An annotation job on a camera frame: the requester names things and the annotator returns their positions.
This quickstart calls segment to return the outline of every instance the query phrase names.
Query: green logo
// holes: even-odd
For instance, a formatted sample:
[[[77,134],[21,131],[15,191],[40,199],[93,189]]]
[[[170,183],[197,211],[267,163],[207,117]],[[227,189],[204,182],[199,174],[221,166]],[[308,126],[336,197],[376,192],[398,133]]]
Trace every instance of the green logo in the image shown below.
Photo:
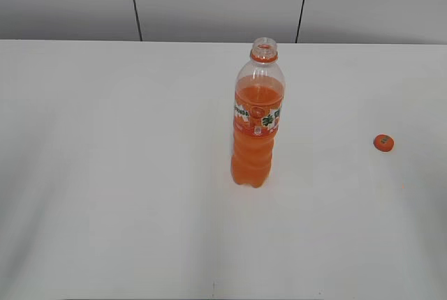
[[[273,123],[273,116],[271,114],[268,114],[266,117],[263,117],[263,126],[268,126],[269,124],[272,123]]]

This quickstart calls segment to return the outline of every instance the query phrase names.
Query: plastic bottle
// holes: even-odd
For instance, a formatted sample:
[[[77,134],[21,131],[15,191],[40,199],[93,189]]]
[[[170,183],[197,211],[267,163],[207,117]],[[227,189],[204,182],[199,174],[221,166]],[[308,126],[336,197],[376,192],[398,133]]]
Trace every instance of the plastic bottle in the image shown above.
[[[257,188],[267,179],[272,166],[273,139],[278,130],[285,82],[277,65],[274,40],[255,40],[250,58],[235,85],[231,173],[235,183]]]

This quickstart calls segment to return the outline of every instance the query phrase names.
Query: white table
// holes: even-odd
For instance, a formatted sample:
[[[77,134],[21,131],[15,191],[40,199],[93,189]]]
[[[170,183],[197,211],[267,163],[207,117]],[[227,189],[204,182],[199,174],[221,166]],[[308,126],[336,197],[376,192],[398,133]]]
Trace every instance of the white table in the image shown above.
[[[259,189],[249,48],[0,41],[0,299],[447,299],[447,46],[279,45]]]

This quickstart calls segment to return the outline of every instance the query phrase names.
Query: bottle neck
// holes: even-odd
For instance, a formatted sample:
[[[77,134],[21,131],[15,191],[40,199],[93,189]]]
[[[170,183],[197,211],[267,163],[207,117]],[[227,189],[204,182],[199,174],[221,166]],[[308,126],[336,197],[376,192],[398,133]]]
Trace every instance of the bottle neck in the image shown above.
[[[255,59],[253,59],[253,57],[250,57],[250,60],[254,65],[267,67],[267,66],[275,65],[278,59],[275,59],[274,61],[269,61],[269,62],[262,62],[262,61],[257,61]]]

